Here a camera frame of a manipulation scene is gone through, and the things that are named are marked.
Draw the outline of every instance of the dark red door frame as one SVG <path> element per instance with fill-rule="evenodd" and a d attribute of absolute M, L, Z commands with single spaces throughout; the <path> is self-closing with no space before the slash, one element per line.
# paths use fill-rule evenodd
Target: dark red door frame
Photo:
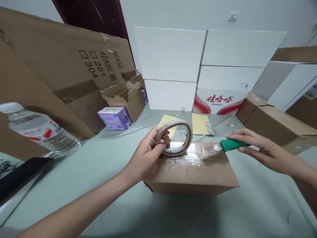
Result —
<path fill-rule="evenodd" d="M 127 39 L 120 0 L 52 0 L 65 24 Z"/>

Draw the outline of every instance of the tape roll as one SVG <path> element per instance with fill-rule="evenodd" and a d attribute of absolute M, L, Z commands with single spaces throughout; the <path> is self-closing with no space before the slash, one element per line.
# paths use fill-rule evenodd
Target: tape roll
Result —
<path fill-rule="evenodd" d="M 163 154 L 164 155 L 167 155 L 167 156 L 176 156 L 176 155 L 180 155 L 180 154 L 183 154 L 187 149 L 188 147 L 191 145 L 191 142 L 192 142 L 192 139 L 193 139 L 193 130 L 192 130 L 192 127 L 190 124 L 188 124 L 185 120 L 175 120 L 175 121 L 171 121 L 171 122 L 168 122 L 166 123 L 164 126 L 161 127 L 157 137 L 156 137 L 156 144 L 160 144 L 161 143 L 161 139 L 162 139 L 162 136 L 164 135 L 164 133 L 172 128 L 172 127 L 175 127 L 175 126 L 179 126 L 179 125 L 183 125 L 183 126 L 186 126 L 187 128 L 187 133 L 186 133 L 186 139 L 185 139 L 185 142 L 182 146 L 178 147 L 178 148 L 166 148 L 164 151 L 163 151 Z"/>

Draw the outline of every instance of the water bottle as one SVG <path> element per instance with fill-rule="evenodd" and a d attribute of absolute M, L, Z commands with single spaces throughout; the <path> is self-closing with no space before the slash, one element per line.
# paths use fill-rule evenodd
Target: water bottle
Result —
<path fill-rule="evenodd" d="M 0 112 L 8 115 L 11 130 L 53 151 L 57 157 L 77 151 L 81 144 L 45 114 L 27 111 L 17 102 L 0 104 Z"/>

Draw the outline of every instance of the yellow paper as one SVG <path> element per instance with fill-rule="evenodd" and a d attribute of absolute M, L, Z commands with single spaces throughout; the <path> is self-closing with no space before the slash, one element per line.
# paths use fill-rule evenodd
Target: yellow paper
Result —
<path fill-rule="evenodd" d="M 169 116 L 169 115 L 164 115 L 161 119 L 161 121 L 159 122 L 158 126 L 157 127 L 162 127 L 164 126 L 166 123 L 168 122 L 171 122 L 171 121 L 175 121 L 175 120 L 178 120 L 179 118 L 176 118 L 176 117 L 172 117 L 172 116 Z M 169 138 L 171 139 L 176 131 L 176 128 L 177 127 L 173 127 L 171 129 L 169 129 Z"/>
<path fill-rule="evenodd" d="M 193 134 L 195 135 L 210 135 L 208 127 L 210 127 L 207 115 L 192 113 L 193 120 Z"/>

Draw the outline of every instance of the white cardboard box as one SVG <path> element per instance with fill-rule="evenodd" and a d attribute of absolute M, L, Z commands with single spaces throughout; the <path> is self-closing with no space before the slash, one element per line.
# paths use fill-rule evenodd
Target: white cardboard box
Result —
<path fill-rule="evenodd" d="M 144 79 L 197 82 L 205 31 L 134 27 Z"/>
<path fill-rule="evenodd" d="M 233 115 L 247 95 L 248 91 L 197 89 L 193 112 Z"/>
<path fill-rule="evenodd" d="M 199 89 L 251 91 L 263 73 L 263 68 L 201 66 Z"/>
<path fill-rule="evenodd" d="M 193 108 L 197 83 L 144 80 L 150 109 L 186 111 Z"/>
<path fill-rule="evenodd" d="M 251 92 L 285 111 L 316 75 L 317 64 L 271 61 Z"/>
<path fill-rule="evenodd" d="M 208 30 L 202 65 L 265 68 L 286 32 Z"/>

